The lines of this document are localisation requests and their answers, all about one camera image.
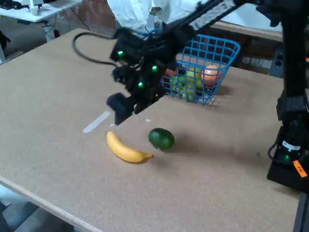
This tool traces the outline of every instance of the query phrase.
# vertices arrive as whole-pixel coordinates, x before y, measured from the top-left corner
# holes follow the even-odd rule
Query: white strip
[[[103,122],[105,119],[108,118],[108,116],[111,115],[110,112],[104,111],[96,120],[94,120],[92,123],[90,123],[84,130],[84,133],[91,132],[94,128],[96,128],[101,122]]]
[[[300,146],[291,145],[291,144],[287,143],[286,141],[283,141],[282,145],[285,146],[287,149],[291,149],[293,151],[299,151],[300,150]]]

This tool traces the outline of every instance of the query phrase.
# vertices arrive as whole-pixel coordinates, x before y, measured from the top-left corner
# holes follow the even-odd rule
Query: orange sticker
[[[300,163],[298,162],[298,160],[293,161],[294,166],[296,168],[296,170],[298,171],[299,175],[303,178],[307,176],[307,173],[305,172],[305,170],[303,169],[303,167],[300,165]]]

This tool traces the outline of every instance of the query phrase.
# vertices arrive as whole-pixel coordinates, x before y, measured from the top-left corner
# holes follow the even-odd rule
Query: wall
[[[100,31],[96,27],[116,28],[116,20],[107,0],[84,0],[83,4],[74,10],[91,29]],[[70,21],[79,20],[73,12],[68,11],[68,14]]]

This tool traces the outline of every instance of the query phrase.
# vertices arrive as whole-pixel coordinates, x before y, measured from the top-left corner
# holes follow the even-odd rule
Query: green lime
[[[175,143],[174,135],[166,129],[155,128],[149,132],[149,142],[155,147],[161,150],[172,147]]]

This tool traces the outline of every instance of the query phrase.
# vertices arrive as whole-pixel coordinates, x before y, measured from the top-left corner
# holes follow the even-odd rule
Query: floor
[[[98,25],[88,26],[92,31],[97,31],[104,34],[112,34],[114,32],[114,29],[109,29]],[[70,20],[69,25],[66,19],[60,19],[56,21],[56,28],[60,31],[60,34],[65,34],[68,32],[68,29],[85,29],[85,26],[79,21],[79,19]],[[46,43],[42,24],[31,23],[29,25],[24,25],[18,23],[14,18],[0,16],[0,30],[11,40],[4,51],[6,56],[9,56],[17,51],[22,51],[25,53]]]
[[[0,18],[0,29],[11,42],[4,53],[6,56],[17,51],[28,52],[46,42],[43,28],[39,24],[23,25],[16,19]]]

